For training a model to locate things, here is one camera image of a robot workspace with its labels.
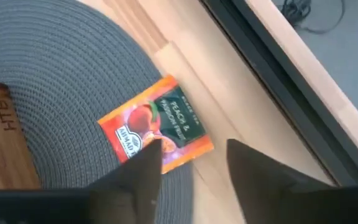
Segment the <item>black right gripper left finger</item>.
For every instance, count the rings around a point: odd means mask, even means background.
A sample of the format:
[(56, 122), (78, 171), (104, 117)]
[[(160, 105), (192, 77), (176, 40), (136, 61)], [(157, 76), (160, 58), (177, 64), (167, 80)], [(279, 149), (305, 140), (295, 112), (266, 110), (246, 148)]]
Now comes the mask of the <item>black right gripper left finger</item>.
[(87, 187), (0, 190), (0, 224), (154, 224), (162, 141)]

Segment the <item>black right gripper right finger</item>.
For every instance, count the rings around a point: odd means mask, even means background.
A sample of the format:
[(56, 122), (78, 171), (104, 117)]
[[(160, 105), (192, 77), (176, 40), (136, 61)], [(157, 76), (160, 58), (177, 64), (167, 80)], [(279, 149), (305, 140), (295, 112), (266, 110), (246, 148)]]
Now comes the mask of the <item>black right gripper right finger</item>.
[(328, 185), (236, 139), (226, 147), (246, 224), (358, 224), (358, 185)]

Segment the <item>red orange Ahmad tea packet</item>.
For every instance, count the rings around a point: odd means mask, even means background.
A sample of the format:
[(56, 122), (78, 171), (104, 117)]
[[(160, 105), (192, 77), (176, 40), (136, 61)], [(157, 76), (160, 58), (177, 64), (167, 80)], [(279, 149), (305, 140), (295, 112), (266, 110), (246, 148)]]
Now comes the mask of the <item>red orange Ahmad tea packet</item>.
[(214, 146), (176, 79), (168, 75), (98, 121), (120, 162), (162, 142), (162, 173)]

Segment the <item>grey round woven placemat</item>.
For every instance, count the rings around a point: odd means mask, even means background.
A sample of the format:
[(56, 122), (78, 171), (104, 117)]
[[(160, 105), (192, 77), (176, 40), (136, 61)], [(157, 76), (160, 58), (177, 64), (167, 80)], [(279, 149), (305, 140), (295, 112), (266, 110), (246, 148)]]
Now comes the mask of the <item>grey round woven placemat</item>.
[(44, 187), (84, 187), (116, 167), (98, 121), (160, 77), (128, 34), (80, 2), (0, 0), (0, 83)]

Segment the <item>black aluminium table frame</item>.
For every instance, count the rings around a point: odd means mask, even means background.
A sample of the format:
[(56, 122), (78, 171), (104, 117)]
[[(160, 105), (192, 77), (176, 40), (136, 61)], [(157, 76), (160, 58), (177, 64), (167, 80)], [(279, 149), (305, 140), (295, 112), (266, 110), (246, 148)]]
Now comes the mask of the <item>black aluminium table frame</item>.
[(358, 110), (272, 0), (199, 0), (336, 185), (358, 184)]

